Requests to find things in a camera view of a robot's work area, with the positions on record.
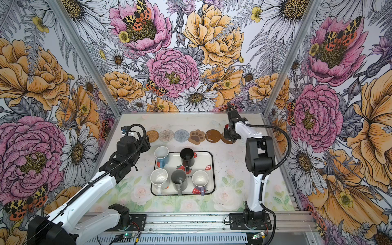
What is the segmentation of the plain brown round coaster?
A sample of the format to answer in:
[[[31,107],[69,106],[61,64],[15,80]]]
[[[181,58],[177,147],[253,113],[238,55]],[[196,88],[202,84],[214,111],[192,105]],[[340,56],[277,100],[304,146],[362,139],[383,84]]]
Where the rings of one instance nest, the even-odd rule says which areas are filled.
[[[225,138],[224,132],[221,133],[221,140],[222,140],[222,142],[224,142],[225,144],[228,144],[228,145],[233,144],[233,142],[232,142],[231,140],[228,140],[228,139]]]

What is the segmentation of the scratched brown round coaster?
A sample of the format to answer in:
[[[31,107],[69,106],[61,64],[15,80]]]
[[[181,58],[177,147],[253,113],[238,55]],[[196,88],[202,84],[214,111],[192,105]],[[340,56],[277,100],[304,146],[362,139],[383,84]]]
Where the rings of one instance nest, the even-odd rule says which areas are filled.
[[[221,140],[221,133],[218,130],[210,129],[205,133],[205,138],[210,143],[218,143]]]

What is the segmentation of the woven rattan round coaster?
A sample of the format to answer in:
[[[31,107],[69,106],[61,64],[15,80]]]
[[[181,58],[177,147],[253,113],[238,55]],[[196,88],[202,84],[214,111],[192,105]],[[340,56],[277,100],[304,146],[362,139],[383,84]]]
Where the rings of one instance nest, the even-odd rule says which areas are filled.
[[[156,130],[147,131],[147,136],[149,138],[150,143],[154,143],[159,139],[159,133]]]

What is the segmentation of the blue mug white inside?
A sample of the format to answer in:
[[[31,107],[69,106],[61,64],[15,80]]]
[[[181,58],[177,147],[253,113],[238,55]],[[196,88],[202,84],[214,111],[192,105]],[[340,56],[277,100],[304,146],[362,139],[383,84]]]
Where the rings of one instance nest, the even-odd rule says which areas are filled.
[[[164,168],[169,162],[169,149],[165,146],[158,147],[154,152],[154,156],[157,166]]]

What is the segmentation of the cork paw print coaster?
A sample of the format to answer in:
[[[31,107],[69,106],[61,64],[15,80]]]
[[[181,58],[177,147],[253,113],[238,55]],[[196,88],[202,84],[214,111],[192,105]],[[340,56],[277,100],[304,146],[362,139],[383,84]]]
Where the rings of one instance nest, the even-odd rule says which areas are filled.
[[[190,132],[188,141],[194,145],[199,145],[205,139],[205,132],[201,130],[195,130]]]

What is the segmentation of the black mug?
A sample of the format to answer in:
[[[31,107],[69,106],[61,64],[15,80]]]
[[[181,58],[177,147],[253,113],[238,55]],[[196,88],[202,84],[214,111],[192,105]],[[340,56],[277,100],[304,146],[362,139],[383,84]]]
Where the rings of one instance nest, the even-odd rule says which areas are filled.
[[[180,158],[186,172],[195,164],[195,152],[190,148],[184,148],[180,152]]]

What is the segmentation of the grey woven round coaster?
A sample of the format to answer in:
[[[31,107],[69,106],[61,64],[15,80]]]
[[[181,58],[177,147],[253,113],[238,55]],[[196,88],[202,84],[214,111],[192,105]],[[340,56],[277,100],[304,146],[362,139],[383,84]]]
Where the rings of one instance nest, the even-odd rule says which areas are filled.
[[[175,139],[175,141],[177,141],[179,143],[184,143],[184,142],[188,141],[188,139],[189,139],[189,132],[185,129],[177,130],[174,133],[174,139]]]

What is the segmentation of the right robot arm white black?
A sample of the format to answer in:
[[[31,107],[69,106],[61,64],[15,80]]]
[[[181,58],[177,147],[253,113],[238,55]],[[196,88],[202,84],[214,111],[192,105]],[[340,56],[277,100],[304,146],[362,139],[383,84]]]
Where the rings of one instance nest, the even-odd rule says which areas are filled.
[[[276,166],[274,143],[270,136],[257,131],[261,128],[269,128],[269,126],[252,125],[246,118],[240,116],[231,103],[227,106],[229,123],[224,128],[224,138],[232,143],[238,140],[245,141],[245,163],[251,176],[246,208],[242,218],[230,218],[230,222],[234,225],[232,230],[239,230],[241,227],[249,230],[272,229],[271,219],[263,206],[265,196],[263,186]]]

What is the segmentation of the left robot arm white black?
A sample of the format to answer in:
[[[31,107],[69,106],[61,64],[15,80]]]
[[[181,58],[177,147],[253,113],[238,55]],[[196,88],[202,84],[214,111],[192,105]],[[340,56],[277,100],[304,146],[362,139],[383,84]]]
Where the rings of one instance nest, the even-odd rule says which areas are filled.
[[[151,145],[147,135],[138,139],[123,136],[116,152],[100,168],[92,180],[73,197],[46,217],[38,216],[28,225],[27,245],[82,245],[98,234],[110,230],[126,230],[131,224],[129,209],[113,204],[101,214],[85,222],[80,219],[109,190],[133,169],[140,155]]]

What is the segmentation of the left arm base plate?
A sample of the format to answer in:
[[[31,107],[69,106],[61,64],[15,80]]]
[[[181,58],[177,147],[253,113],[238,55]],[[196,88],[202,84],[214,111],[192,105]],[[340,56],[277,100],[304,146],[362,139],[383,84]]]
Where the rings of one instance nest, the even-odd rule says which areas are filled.
[[[143,231],[146,225],[146,214],[128,214],[122,215],[118,225],[113,231]]]

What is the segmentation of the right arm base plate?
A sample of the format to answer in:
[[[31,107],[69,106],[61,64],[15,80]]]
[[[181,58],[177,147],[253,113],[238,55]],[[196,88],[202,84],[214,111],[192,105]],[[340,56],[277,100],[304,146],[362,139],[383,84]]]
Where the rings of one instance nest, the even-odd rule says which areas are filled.
[[[268,213],[256,212],[245,215],[243,213],[229,214],[229,225],[231,230],[272,230],[273,226]]]

